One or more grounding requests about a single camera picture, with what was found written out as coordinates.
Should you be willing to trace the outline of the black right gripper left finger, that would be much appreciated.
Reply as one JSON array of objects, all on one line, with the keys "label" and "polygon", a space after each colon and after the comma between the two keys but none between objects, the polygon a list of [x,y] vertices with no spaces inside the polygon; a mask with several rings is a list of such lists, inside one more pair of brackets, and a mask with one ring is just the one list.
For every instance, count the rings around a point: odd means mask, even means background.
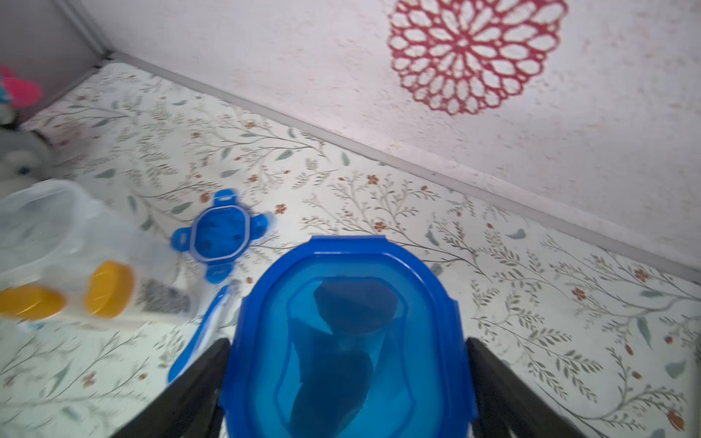
[{"label": "black right gripper left finger", "polygon": [[231,349],[219,339],[115,437],[218,437],[224,410],[219,397]]}]

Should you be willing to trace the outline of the blue toothbrush case back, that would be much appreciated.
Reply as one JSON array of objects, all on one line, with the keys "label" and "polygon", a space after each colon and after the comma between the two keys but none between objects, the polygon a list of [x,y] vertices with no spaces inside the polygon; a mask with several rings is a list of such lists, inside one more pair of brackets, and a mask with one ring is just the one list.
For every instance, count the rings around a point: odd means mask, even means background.
[{"label": "blue toothbrush case back", "polygon": [[191,341],[171,366],[167,375],[168,383],[173,383],[178,379],[218,339],[217,332],[228,314],[237,292],[238,286],[233,280],[217,292],[210,306],[204,312],[201,323]]}]

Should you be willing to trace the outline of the clear plastic container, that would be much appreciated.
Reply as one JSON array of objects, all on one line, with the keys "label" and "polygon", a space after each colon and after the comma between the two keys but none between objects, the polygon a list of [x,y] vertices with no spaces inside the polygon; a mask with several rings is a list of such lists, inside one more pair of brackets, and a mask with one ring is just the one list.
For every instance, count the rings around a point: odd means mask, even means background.
[{"label": "clear plastic container", "polygon": [[56,319],[115,329],[157,323],[104,320],[87,314],[82,299],[89,278],[107,261],[190,294],[197,303],[191,320],[211,296],[185,254],[111,211],[74,182],[38,182],[2,199],[1,291],[41,285],[67,299],[64,310],[51,318],[20,321]]}]

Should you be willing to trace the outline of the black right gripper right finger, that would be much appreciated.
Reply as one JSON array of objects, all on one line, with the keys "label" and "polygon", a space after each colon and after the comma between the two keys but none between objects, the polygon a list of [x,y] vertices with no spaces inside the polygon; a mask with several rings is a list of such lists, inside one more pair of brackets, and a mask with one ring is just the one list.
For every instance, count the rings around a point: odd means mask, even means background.
[{"label": "black right gripper right finger", "polygon": [[476,437],[581,437],[479,339],[467,339],[478,418]]}]

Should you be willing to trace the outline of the yellow cap bottle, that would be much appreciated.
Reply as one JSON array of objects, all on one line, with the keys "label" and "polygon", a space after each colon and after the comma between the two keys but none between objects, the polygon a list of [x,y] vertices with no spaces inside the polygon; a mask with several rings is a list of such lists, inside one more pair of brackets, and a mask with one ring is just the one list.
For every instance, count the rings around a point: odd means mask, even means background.
[{"label": "yellow cap bottle", "polygon": [[25,285],[1,291],[1,316],[7,319],[38,321],[62,312],[67,299],[41,285]]},{"label": "yellow cap bottle", "polygon": [[97,319],[176,325],[190,321],[197,312],[197,303],[184,290],[114,261],[91,274],[82,306]]}]

